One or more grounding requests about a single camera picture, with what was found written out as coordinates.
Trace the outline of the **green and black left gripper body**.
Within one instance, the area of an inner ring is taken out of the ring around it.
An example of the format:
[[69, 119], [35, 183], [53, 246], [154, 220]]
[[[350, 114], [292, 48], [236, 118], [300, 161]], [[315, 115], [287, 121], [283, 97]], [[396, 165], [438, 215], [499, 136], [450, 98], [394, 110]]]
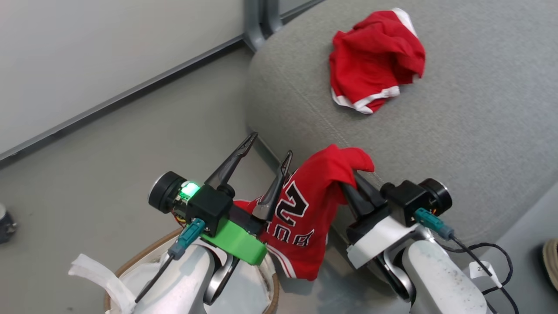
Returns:
[[256, 218], [235, 205], [235, 191], [227, 184], [213, 189], [169, 171], [154, 183], [148, 203], [162, 213], [171, 213], [183, 226], [169, 256], [179, 260], [195, 240], [201, 239], [227, 254], [259, 266], [267, 248], [257, 238], [263, 230]]

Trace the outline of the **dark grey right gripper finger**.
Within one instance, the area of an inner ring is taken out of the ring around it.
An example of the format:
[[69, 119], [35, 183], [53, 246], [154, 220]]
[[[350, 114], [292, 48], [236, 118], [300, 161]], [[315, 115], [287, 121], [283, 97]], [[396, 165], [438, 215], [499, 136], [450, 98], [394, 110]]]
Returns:
[[363, 218], [371, 214], [371, 204], [357, 189], [346, 183], [340, 183], [340, 187], [355, 218]]
[[379, 190], [377, 190], [365, 177], [360, 173], [355, 173], [355, 183], [359, 193], [373, 206], [374, 209], [384, 208], [387, 201], [382, 197]]

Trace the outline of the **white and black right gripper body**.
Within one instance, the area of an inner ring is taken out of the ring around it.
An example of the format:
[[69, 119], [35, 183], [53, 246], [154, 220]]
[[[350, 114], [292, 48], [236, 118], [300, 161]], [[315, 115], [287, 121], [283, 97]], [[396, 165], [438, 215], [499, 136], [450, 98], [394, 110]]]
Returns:
[[355, 268], [397, 246], [419, 226], [434, 231], [444, 240], [452, 237], [453, 230], [443, 223], [440, 215], [453, 201], [448, 189], [432, 178], [420, 183], [405, 180], [399, 185], [385, 183], [380, 189], [387, 201], [384, 208], [374, 209], [363, 218], [356, 218], [347, 227], [349, 248], [347, 256]]

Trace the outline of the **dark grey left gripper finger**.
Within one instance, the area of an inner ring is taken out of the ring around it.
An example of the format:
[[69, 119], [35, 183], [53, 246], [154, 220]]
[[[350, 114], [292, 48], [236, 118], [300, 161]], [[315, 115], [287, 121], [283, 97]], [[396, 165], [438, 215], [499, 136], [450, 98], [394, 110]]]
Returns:
[[229, 179], [235, 172], [236, 167], [243, 157], [247, 155], [251, 147], [255, 143], [258, 133], [250, 133], [239, 146], [215, 169], [215, 171], [205, 181], [205, 185], [217, 189], [220, 186], [227, 185]]
[[291, 150], [287, 151], [285, 159], [281, 162], [278, 169], [276, 170], [276, 177], [271, 183], [267, 192], [259, 198], [255, 208], [252, 211], [252, 215], [261, 221], [271, 222], [277, 207], [277, 203], [281, 196], [283, 185], [287, 181], [289, 175], [289, 167], [293, 158], [293, 152]]

